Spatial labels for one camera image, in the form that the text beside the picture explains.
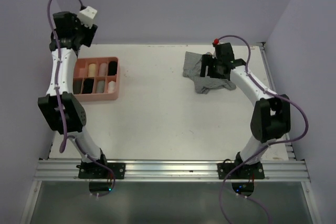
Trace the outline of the black rolled cloth back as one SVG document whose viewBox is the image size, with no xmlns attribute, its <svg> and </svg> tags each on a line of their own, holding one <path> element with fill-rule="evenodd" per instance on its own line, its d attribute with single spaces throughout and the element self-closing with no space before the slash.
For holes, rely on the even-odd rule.
<svg viewBox="0 0 336 224">
<path fill-rule="evenodd" d="M 118 72 L 118 63 L 116 61 L 111 61 L 108 64 L 108 75 L 115 76 Z"/>
</svg>

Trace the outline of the beige navy-trimmed underwear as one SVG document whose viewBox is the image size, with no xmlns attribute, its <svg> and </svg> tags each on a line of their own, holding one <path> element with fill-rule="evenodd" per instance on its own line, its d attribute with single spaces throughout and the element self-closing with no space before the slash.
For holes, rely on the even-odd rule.
<svg viewBox="0 0 336 224">
<path fill-rule="evenodd" d="M 88 65 L 88 77 L 95 77 L 96 75 L 96 63 L 91 63 Z"/>
</svg>

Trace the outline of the black rolled cloth front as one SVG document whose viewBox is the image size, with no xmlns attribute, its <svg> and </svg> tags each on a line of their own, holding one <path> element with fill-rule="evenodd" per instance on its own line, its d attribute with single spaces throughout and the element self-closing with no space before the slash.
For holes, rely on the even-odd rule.
<svg viewBox="0 0 336 224">
<path fill-rule="evenodd" d="M 91 94 L 93 91 L 94 79 L 86 78 L 83 81 L 82 94 Z"/>
</svg>

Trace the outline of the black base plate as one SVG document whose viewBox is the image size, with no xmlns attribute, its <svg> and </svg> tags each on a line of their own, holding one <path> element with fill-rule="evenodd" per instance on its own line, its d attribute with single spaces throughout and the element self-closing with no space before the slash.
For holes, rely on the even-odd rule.
<svg viewBox="0 0 336 224">
<path fill-rule="evenodd" d="M 124 179 L 125 163 L 106 163 L 106 166 L 113 171 L 115 179 Z M 110 172 L 95 163 L 84 163 L 76 166 L 79 169 L 80 179 L 109 179 Z"/>
<path fill-rule="evenodd" d="M 217 163 L 218 178 L 224 179 L 237 165 L 230 159 Z M 261 162 L 244 165 L 231 173 L 228 179 L 265 179 L 264 168 Z"/>
</svg>

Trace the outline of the grey striped underwear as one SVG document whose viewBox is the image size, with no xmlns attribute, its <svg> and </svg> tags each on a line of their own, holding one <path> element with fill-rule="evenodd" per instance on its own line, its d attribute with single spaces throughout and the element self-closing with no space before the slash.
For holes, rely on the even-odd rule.
<svg viewBox="0 0 336 224">
<path fill-rule="evenodd" d="M 198 94 L 208 94 L 211 90 L 227 89 L 235 90 L 234 83 L 225 79 L 215 79 L 210 77 L 200 77 L 202 54 L 185 52 L 183 77 L 194 82 L 195 92 Z"/>
</svg>

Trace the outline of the black rolled cloth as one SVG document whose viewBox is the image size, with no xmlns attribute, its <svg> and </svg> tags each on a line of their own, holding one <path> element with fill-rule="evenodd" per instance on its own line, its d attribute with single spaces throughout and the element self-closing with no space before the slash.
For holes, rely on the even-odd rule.
<svg viewBox="0 0 336 224">
<path fill-rule="evenodd" d="M 94 79 L 86 78 L 83 81 L 82 94 L 91 94 L 93 91 Z"/>
<path fill-rule="evenodd" d="M 108 75 L 115 76 L 118 72 L 118 63 L 116 61 L 111 61 L 108 64 Z"/>
</svg>

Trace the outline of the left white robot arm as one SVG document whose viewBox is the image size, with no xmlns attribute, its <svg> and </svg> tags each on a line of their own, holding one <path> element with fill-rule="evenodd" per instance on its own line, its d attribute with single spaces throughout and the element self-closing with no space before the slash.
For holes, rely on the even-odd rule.
<svg viewBox="0 0 336 224">
<path fill-rule="evenodd" d="M 50 18 L 52 55 L 51 80 L 46 95 L 38 98 L 38 107 L 49 127 L 63 136 L 59 151 L 63 153 L 71 140 L 81 155 L 79 168 L 104 178 L 109 165 L 86 129 L 86 112 L 74 96 L 73 75 L 81 46 L 90 47 L 97 31 L 97 10 L 85 7 L 74 14 L 58 12 Z"/>
</svg>

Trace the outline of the pink divided storage tray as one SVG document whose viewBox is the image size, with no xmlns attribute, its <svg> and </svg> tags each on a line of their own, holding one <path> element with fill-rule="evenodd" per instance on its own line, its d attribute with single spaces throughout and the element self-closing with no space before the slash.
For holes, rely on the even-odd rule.
<svg viewBox="0 0 336 224">
<path fill-rule="evenodd" d="M 100 64 L 106 62 L 107 67 L 109 62 L 116 61 L 118 63 L 118 72 L 115 76 L 109 76 L 108 75 L 108 68 L 107 68 L 107 75 L 104 77 L 98 76 L 99 66 Z M 95 77 L 88 77 L 88 65 L 91 63 L 96 63 L 96 75 Z M 117 57 L 102 57 L 102 58 L 82 58 L 78 59 L 75 65 L 74 69 L 74 78 L 73 82 L 75 80 L 82 80 L 82 87 L 81 87 L 81 93 L 75 94 L 75 97 L 80 102 L 94 102 L 94 101 L 112 101 L 116 100 L 119 97 L 119 86 L 120 86 L 120 64 L 119 59 Z M 93 91 L 91 94 L 82 94 L 82 88 L 83 88 L 83 81 L 86 78 L 94 79 L 94 85 L 93 85 Z M 100 80 L 105 81 L 105 89 L 104 93 L 96 93 L 96 85 L 97 82 Z M 108 83 L 110 81 L 116 82 L 116 87 L 114 93 L 108 93 Z"/>
</svg>

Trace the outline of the white rolled cloth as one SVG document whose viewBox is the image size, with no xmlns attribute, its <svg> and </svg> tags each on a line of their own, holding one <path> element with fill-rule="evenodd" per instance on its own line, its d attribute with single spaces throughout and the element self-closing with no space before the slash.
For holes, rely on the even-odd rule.
<svg viewBox="0 0 336 224">
<path fill-rule="evenodd" d="M 114 93 L 116 88 L 116 82 L 115 81 L 110 81 L 108 83 L 108 93 Z"/>
</svg>

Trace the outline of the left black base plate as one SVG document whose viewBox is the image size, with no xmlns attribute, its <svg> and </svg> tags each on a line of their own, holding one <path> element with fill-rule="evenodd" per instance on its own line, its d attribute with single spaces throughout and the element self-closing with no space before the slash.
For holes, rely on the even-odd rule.
<svg viewBox="0 0 336 224">
<path fill-rule="evenodd" d="M 124 179 L 125 163 L 106 163 L 106 166 L 113 171 L 115 179 Z M 95 163 L 84 163 L 76 166 L 79 169 L 80 179 L 109 179 L 110 172 Z"/>
</svg>

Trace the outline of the grey rolled cloth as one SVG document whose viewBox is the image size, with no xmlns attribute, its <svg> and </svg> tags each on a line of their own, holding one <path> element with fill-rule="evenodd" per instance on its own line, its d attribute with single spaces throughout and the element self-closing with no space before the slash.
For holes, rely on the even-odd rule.
<svg viewBox="0 0 336 224">
<path fill-rule="evenodd" d="M 96 93 L 104 93 L 104 89 L 105 89 L 105 81 L 104 80 L 98 81 L 96 85 Z"/>
</svg>

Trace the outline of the beige rolled cloth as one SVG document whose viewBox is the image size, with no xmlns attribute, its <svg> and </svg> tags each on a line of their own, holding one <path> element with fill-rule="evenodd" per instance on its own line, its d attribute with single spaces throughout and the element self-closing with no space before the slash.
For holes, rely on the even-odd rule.
<svg viewBox="0 0 336 224">
<path fill-rule="evenodd" d="M 98 76 L 100 76 L 100 77 L 106 76 L 107 75 L 107 68 L 108 67 L 107 67 L 107 63 L 106 62 L 100 64 L 99 71 L 98 71 Z"/>
</svg>

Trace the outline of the aluminium mounting rail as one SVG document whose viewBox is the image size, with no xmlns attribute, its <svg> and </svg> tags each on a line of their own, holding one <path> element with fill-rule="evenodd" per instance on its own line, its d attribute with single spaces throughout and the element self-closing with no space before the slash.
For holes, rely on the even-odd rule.
<svg viewBox="0 0 336 224">
<path fill-rule="evenodd" d="M 36 181 L 77 182 L 78 159 L 39 161 L 34 174 Z M 220 161 L 127 161 L 122 182 L 219 182 L 217 163 Z M 265 179 L 234 179 L 235 182 L 308 182 L 308 169 L 303 161 L 263 161 Z"/>
</svg>

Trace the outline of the olive rolled cloth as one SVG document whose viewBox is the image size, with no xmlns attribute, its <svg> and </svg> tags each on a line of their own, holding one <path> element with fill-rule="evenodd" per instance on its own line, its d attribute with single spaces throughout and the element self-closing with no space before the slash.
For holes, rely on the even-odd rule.
<svg viewBox="0 0 336 224">
<path fill-rule="evenodd" d="M 74 94 L 80 94 L 81 93 L 81 87 L 82 87 L 82 80 L 75 80 L 73 82 L 73 92 L 74 92 Z"/>
</svg>

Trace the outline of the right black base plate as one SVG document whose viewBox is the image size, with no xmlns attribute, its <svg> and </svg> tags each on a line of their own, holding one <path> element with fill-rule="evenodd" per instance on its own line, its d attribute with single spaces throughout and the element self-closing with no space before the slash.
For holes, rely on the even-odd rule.
<svg viewBox="0 0 336 224">
<path fill-rule="evenodd" d="M 224 179 L 237 165 L 230 159 L 217 163 L 218 178 Z M 261 162 L 244 165 L 231 173 L 228 179 L 265 179 L 264 168 Z"/>
</svg>

